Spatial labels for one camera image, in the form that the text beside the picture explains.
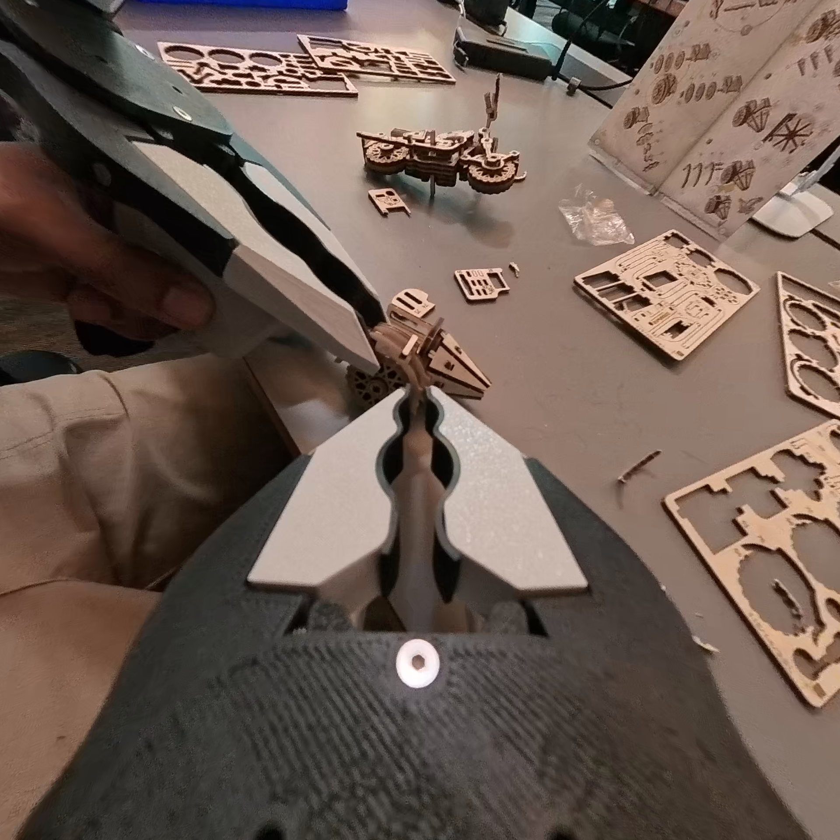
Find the assembly instruction booklet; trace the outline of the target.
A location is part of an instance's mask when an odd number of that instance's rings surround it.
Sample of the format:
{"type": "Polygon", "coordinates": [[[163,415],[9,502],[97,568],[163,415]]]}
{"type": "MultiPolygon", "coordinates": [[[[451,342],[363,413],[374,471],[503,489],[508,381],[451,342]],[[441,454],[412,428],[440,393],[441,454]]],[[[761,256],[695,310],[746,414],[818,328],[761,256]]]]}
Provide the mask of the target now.
{"type": "Polygon", "coordinates": [[[838,1],[692,1],[590,149],[724,240],[838,133],[838,1]]]}

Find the wooden puzzle sheet rectangular cutouts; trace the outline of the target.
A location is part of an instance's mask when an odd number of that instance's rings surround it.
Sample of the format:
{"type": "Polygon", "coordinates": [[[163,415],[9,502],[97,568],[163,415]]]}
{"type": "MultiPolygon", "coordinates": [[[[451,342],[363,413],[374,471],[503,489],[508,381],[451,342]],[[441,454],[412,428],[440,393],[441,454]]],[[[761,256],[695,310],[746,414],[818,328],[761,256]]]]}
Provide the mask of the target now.
{"type": "Polygon", "coordinates": [[[574,288],[673,362],[688,358],[760,292],[676,229],[576,275],[574,288]]]}

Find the small slotted wooden piece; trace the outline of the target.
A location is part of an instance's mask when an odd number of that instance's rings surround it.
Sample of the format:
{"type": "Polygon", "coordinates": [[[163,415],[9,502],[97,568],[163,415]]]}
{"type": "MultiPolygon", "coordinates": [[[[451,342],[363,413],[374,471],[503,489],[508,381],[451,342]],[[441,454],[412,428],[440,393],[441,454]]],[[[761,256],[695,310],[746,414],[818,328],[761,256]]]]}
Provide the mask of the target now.
{"type": "Polygon", "coordinates": [[[463,299],[472,305],[495,301],[511,290],[500,267],[456,269],[454,280],[463,299]]]}

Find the person's beige trousers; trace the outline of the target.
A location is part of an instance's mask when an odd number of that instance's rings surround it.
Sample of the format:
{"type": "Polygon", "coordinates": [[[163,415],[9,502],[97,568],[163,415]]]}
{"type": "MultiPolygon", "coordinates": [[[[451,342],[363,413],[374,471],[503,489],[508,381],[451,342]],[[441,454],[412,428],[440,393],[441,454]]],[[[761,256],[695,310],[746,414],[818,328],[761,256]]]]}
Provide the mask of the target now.
{"type": "Polygon", "coordinates": [[[1,838],[88,735],[152,584],[290,460],[212,355],[2,388],[1,838]]]}

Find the long wooden puzzle sheet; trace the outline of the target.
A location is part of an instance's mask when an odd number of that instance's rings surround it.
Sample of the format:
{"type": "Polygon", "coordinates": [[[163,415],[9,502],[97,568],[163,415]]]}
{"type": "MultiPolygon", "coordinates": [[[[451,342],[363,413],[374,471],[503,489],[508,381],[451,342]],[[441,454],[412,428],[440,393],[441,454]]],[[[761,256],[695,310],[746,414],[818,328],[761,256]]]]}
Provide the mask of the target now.
{"type": "Polygon", "coordinates": [[[296,52],[158,43],[162,61],[203,92],[356,99],[352,81],[296,52]]]}

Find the wooden motorcycle model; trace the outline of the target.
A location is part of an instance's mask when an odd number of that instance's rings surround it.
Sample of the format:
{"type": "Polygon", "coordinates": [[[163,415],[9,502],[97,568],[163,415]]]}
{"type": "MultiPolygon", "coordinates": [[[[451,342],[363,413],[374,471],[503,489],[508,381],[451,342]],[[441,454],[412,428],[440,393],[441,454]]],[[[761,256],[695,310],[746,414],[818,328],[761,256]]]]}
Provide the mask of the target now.
{"type": "Polygon", "coordinates": [[[493,89],[484,97],[486,120],[478,131],[357,132],[365,169],[381,175],[405,174],[425,182],[431,196],[437,186],[453,187],[458,182],[467,182],[479,194],[506,192],[523,182],[527,173],[521,168],[520,153],[500,151],[499,139],[491,131],[500,94],[501,73],[497,73],[493,89]]]}

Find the thin wooden sliver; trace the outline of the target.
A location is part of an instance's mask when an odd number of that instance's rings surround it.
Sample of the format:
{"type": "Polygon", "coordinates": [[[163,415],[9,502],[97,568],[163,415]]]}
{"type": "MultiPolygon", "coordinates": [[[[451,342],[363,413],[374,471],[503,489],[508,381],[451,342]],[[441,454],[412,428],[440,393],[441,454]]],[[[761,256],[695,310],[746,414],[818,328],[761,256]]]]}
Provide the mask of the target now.
{"type": "Polygon", "coordinates": [[[639,460],[631,464],[629,467],[625,468],[625,470],[616,478],[617,485],[625,485],[631,478],[637,475],[640,471],[646,468],[647,465],[649,465],[652,461],[654,461],[657,457],[661,455],[662,450],[660,448],[648,452],[644,457],[640,458],[639,460]]]}

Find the large wooden puzzle sheet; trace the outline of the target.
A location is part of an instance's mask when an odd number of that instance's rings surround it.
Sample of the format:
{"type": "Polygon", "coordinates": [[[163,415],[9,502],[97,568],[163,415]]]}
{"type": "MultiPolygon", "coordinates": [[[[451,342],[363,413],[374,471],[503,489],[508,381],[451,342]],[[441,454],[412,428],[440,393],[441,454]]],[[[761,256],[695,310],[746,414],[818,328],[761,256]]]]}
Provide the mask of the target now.
{"type": "Polygon", "coordinates": [[[839,691],[839,423],[829,421],[663,500],[803,701],[839,691]]]}

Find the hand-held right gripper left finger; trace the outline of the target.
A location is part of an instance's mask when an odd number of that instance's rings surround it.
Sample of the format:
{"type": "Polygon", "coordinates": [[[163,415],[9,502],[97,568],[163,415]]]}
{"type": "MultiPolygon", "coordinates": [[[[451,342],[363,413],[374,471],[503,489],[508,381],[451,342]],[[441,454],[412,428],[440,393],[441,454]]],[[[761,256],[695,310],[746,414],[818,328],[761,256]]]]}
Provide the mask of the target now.
{"type": "Polygon", "coordinates": [[[403,471],[403,391],[316,447],[259,555],[248,586],[343,609],[364,628],[399,567],[394,484],[403,471]]]}

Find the person's left hand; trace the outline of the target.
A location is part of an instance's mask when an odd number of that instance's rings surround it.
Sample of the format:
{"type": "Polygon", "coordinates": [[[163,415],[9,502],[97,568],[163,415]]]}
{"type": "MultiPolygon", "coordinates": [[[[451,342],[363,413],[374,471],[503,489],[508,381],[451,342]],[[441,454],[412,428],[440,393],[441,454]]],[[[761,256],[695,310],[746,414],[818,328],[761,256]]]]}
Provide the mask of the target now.
{"type": "Polygon", "coordinates": [[[1,144],[1,263],[2,297],[59,303],[72,320],[131,340],[195,331],[214,316],[202,283],[101,226],[30,143],[1,144]]]}

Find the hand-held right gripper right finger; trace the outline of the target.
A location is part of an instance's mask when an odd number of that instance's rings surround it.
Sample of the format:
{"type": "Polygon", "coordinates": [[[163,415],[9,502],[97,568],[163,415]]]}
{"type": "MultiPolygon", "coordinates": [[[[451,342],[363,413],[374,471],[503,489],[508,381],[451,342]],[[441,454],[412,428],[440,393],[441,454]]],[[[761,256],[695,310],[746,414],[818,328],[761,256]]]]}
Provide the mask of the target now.
{"type": "Polygon", "coordinates": [[[444,603],[486,617],[499,602],[585,592],[588,582],[522,452],[428,388],[433,570],[444,603]]]}

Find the wooden puzzle sheet small cutouts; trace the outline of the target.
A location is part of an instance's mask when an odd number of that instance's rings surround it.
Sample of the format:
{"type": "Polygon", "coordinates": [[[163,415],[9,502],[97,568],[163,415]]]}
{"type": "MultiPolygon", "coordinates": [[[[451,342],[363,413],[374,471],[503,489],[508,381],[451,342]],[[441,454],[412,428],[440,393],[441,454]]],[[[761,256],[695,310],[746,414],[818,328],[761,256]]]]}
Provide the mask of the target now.
{"type": "Polygon", "coordinates": [[[327,72],[455,84],[455,78],[443,65],[422,50],[321,35],[297,35],[297,42],[316,67],[327,72]]]}

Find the rounded two-slot wooden piece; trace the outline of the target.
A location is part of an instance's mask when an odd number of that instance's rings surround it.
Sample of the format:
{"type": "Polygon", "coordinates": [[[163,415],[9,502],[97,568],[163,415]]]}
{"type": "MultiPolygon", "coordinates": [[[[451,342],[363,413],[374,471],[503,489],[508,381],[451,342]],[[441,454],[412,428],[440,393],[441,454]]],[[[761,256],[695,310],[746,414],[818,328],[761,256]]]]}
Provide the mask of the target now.
{"type": "Polygon", "coordinates": [[[390,320],[425,320],[435,310],[425,291],[407,288],[394,295],[387,307],[386,315],[390,320]]]}

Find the silver monitor stand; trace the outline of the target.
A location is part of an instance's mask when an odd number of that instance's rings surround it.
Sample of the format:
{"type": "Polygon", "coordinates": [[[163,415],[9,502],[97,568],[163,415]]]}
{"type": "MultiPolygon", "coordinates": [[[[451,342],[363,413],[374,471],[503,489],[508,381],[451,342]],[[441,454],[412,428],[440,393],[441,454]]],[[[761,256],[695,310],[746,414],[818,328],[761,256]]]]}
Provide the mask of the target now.
{"type": "Polygon", "coordinates": [[[799,239],[810,233],[829,232],[829,241],[838,242],[838,195],[821,186],[824,176],[838,164],[839,143],[793,176],[752,216],[751,221],[774,235],[799,239]]]}

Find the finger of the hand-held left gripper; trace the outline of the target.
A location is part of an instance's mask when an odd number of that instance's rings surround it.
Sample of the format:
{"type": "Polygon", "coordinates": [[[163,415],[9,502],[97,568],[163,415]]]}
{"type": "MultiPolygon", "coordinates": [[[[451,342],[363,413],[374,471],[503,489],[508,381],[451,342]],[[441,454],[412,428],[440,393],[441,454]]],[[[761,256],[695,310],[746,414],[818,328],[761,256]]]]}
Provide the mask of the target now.
{"type": "Polygon", "coordinates": [[[203,349],[240,359],[297,334],[363,370],[381,366],[382,303],[332,230],[254,150],[223,174],[151,140],[98,146],[118,231],[190,270],[215,313],[203,349]]]}
{"type": "Polygon", "coordinates": [[[246,141],[235,141],[235,155],[235,190],[261,227],[348,303],[365,326],[383,322],[375,289],[294,185],[246,141]]]}

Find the black power adapter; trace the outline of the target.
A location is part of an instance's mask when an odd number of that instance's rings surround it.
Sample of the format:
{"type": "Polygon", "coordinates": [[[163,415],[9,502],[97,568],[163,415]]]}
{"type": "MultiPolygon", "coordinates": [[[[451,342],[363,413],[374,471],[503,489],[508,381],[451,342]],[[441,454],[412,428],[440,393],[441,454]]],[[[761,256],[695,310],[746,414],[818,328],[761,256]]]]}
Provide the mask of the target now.
{"type": "Polygon", "coordinates": [[[497,74],[545,81],[553,74],[554,61],[540,45],[493,35],[455,29],[453,58],[462,70],[477,68],[497,74]]]}

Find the wooden puzzle sheet oval cutouts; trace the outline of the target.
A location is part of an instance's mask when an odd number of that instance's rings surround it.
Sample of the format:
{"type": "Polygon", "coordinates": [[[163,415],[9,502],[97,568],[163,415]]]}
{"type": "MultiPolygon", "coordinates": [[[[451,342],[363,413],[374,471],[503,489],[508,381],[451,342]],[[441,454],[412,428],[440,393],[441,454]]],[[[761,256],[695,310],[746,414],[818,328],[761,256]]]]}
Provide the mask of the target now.
{"type": "Polygon", "coordinates": [[[839,418],[839,299],[776,274],[784,384],[789,397],[839,418]]]}

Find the small wooden model assembly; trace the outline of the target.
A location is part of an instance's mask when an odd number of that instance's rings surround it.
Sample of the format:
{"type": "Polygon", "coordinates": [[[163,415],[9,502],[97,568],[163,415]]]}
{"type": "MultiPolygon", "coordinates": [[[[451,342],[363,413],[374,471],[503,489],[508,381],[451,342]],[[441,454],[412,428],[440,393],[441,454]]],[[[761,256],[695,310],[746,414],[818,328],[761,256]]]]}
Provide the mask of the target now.
{"type": "Polygon", "coordinates": [[[371,339],[379,370],[369,374],[349,364],[345,376],[353,399],[363,409],[406,386],[418,390],[435,386],[471,401],[481,400],[490,389],[490,380],[443,328],[442,320],[430,323],[400,316],[373,328],[371,339]]]}

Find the crumpled clear plastic wrap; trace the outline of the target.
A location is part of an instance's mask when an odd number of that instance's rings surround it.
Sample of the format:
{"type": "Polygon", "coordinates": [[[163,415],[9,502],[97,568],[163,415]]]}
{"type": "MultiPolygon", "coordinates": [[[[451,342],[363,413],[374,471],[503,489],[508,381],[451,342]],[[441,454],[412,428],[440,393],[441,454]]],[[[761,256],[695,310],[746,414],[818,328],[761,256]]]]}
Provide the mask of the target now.
{"type": "Polygon", "coordinates": [[[592,246],[634,245],[635,236],[616,211],[611,198],[600,197],[579,184],[559,210],[573,236],[592,246]]]}

